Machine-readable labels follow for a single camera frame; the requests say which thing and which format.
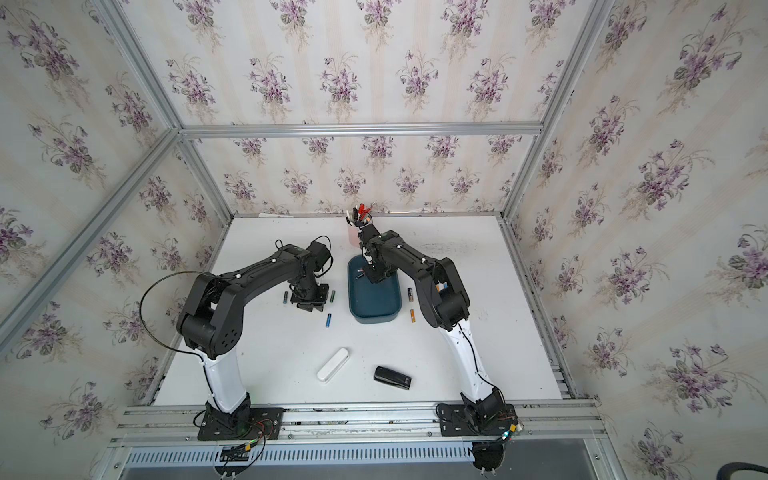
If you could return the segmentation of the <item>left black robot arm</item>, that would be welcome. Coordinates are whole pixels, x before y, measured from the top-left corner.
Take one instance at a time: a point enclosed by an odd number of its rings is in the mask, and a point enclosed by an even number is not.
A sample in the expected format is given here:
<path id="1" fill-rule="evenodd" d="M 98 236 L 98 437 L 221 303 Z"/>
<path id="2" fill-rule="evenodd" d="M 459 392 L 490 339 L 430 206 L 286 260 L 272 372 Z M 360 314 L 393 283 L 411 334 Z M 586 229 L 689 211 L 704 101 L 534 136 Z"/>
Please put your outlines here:
<path id="1" fill-rule="evenodd" d="M 332 265 L 330 238 L 322 235 L 306 248 L 278 242 L 272 255 L 249 266 L 222 274 L 197 275 L 177 321 L 177 331 L 185 345 L 202 356 L 210 407 L 233 416 L 250 405 L 236 354 L 247 305 L 286 283 L 291 304 L 303 311 L 321 312 L 330 287 L 319 278 Z"/>

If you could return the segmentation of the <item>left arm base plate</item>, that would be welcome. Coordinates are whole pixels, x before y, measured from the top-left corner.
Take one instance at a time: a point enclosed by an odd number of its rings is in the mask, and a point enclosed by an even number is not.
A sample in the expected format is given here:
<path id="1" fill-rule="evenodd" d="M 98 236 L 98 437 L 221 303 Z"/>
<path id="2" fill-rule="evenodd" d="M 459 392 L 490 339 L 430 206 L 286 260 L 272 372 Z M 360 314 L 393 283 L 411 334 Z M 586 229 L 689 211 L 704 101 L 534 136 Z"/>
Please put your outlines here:
<path id="1" fill-rule="evenodd" d="M 283 408 L 250 408 L 248 414 L 243 410 L 233 414 L 224 414 L 207 404 L 204 411 L 193 419 L 198 429 L 199 441 L 255 440 L 264 435 L 268 440 L 279 436 L 283 420 Z"/>

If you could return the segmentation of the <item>teal plastic storage box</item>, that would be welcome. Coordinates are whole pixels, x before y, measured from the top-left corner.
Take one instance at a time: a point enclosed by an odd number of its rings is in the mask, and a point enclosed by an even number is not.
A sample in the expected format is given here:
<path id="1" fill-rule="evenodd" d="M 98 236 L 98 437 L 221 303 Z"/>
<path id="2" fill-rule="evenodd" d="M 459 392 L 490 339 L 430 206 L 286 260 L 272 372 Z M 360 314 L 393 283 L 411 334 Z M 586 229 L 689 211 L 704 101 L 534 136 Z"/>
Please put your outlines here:
<path id="1" fill-rule="evenodd" d="M 402 308 L 401 287 L 396 275 L 372 283 L 363 271 L 365 260 L 352 257 L 347 264 L 348 305 L 353 317 L 363 325 L 394 320 Z"/>

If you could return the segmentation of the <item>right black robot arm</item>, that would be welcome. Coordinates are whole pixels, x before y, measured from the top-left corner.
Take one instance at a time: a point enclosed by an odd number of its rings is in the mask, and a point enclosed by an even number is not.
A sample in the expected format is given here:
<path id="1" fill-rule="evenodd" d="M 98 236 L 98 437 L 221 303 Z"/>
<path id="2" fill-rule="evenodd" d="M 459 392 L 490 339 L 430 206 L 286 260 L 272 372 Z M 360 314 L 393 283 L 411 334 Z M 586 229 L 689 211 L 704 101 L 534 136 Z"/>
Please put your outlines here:
<path id="1" fill-rule="evenodd" d="M 395 231 L 380 232 L 373 224 L 360 225 L 358 238 L 366 279 L 381 283 L 402 272 L 413 281 L 423 318 L 444 336 L 463 373 L 460 396 L 466 416 L 485 421 L 499 415 L 505 398 L 489 379 L 475 345 L 470 298 L 455 263 L 423 254 Z"/>

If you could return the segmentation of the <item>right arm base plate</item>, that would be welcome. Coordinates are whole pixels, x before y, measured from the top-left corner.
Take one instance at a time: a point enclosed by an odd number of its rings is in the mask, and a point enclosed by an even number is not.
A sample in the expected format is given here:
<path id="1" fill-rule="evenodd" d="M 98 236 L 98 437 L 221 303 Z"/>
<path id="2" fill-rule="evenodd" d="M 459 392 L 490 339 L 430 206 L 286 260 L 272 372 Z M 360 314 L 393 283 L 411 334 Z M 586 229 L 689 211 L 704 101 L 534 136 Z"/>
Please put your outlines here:
<path id="1" fill-rule="evenodd" d="M 509 438 L 522 430 L 511 404 L 483 410 L 472 405 L 438 403 L 434 411 L 442 437 Z"/>

